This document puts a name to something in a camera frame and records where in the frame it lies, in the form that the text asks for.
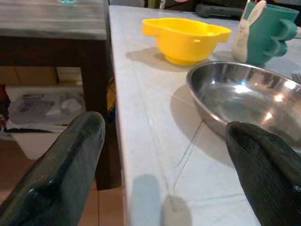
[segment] fork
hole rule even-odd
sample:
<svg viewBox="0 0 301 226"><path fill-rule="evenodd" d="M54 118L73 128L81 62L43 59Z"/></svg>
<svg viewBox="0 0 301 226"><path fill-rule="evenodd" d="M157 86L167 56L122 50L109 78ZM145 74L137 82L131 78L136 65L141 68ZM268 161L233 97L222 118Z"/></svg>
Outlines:
<svg viewBox="0 0 301 226"><path fill-rule="evenodd" d="M292 72L291 73L292 80L296 83L301 84L301 72Z"/></svg>

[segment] tiled floor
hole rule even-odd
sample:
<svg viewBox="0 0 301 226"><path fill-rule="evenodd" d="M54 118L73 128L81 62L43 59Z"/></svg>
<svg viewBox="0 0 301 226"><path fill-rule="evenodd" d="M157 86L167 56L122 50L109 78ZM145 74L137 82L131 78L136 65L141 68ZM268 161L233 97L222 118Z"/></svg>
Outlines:
<svg viewBox="0 0 301 226"><path fill-rule="evenodd" d="M0 203L33 163L17 143L0 140ZM123 226L122 188L97 191L94 182L79 226Z"/></svg>

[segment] table top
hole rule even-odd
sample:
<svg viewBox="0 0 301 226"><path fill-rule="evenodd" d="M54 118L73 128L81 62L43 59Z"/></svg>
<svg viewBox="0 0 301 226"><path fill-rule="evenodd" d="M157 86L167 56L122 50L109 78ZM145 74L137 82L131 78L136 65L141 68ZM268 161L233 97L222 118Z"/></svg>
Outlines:
<svg viewBox="0 0 301 226"><path fill-rule="evenodd" d="M0 0L0 36L105 40L105 0Z"/></svg>
<svg viewBox="0 0 301 226"><path fill-rule="evenodd" d="M133 226L258 226L225 142L200 118L188 86L192 67L170 64L142 35L142 20L184 17L228 27L206 61L234 61L230 48L238 21L194 13L110 6L117 86L117 125L126 197ZM287 42L284 57L265 67L290 76L301 69L301 40Z"/></svg>

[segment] black object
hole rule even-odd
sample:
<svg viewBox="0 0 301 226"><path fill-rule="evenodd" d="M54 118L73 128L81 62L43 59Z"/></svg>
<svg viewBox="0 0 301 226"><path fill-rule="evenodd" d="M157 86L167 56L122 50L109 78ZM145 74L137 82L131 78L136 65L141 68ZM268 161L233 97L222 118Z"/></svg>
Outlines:
<svg viewBox="0 0 301 226"><path fill-rule="evenodd" d="M241 8L230 8L223 6L211 6L198 4L195 8L197 15L200 17L210 17L211 15L219 15L219 16L234 16L237 19L240 19L243 14L243 9Z"/></svg>
<svg viewBox="0 0 301 226"><path fill-rule="evenodd" d="M0 206L1 226L76 226L90 192L105 135L104 119L74 119Z"/></svg>
<svg viewBox="0 0 301 226"><path fill-rule="evenodd" d="M226 143L261 225L301 225L301 157L277 135L238 121L226 126Z"/></svg>

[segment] stainless steel bowl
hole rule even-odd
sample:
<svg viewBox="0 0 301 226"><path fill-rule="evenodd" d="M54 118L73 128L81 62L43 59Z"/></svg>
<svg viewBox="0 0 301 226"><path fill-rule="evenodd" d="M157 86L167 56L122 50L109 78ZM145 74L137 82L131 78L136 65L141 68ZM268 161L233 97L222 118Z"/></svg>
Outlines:
<svg viewBox="0 0 301 226"><path fill-rule="evenodd" d="M301 86L255 66L210 62L192 69L187 83L201 118L225 136L230 121L258 125L301 153Z"/></svg>

